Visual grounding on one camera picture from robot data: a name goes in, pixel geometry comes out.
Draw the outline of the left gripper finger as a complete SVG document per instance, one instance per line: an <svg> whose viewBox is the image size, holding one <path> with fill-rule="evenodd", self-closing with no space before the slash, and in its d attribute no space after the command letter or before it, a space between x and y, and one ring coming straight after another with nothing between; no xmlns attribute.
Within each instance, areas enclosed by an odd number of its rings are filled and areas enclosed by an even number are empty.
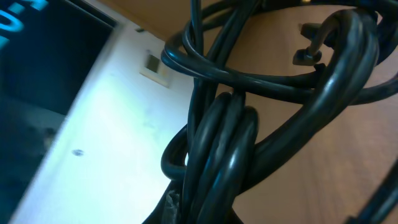
<svg viewBox="0 0 398 224"><path fill-rule="evenodd" d="M176 224L180 223L180 196L182 182L172 180L152 213L143 224Z"/></svg>

